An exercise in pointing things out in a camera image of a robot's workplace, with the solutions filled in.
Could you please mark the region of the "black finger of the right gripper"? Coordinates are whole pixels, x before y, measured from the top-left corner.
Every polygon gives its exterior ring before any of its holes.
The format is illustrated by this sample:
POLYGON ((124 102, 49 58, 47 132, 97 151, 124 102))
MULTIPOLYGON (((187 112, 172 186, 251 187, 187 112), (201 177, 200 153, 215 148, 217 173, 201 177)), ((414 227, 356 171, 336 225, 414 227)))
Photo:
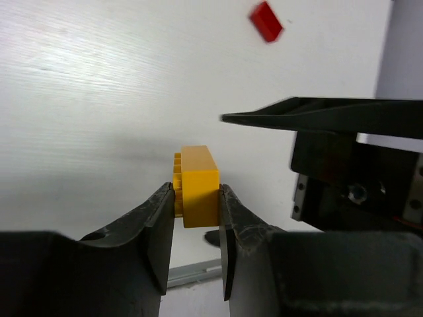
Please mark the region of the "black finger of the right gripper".
POLYGON ((289 131, 422 138, 422 101, 291 97, 251 112, 222 114, 237 125, 289 131))

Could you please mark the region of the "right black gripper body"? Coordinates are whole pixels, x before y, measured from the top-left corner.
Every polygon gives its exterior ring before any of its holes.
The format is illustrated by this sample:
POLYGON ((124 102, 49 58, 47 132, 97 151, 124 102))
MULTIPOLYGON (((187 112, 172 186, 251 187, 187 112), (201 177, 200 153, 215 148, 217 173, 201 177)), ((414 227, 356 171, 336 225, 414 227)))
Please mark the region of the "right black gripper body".
POLYGON ((353 135, 299 132, 292 219, 322 231, 422 234, 422 154, 359 143, 353 135))

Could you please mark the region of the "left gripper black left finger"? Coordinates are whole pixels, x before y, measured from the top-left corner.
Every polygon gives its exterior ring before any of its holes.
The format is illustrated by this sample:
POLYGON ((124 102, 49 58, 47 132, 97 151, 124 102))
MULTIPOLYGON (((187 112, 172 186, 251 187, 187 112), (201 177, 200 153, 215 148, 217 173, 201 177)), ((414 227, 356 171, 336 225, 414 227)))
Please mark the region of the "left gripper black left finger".
POLYGON ((74 240, 54 231, 1 233, 2 316, 157 316, 167 291, 174 191, 74 240))

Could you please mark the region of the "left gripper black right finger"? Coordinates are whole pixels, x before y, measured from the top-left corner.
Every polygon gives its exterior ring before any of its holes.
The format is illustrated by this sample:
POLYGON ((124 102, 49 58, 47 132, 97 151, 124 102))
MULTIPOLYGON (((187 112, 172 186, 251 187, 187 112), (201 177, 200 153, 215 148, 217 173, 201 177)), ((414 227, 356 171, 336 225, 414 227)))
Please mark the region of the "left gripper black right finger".
POLYGON ((407 232, 286 232, 219 189, 232 316, 421 316, 422 239, 407 232))

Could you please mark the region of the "orange long lego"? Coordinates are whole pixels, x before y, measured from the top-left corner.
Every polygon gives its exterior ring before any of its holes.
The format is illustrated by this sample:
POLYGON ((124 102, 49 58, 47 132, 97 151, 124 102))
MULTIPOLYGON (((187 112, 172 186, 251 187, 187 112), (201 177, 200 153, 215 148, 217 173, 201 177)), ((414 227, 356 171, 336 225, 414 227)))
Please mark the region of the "orange long lego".
POLYGON ((219 225, 219 187, 219 169, 207 146, 183 146, 174 154, 174 215, 185 228, 219 225))

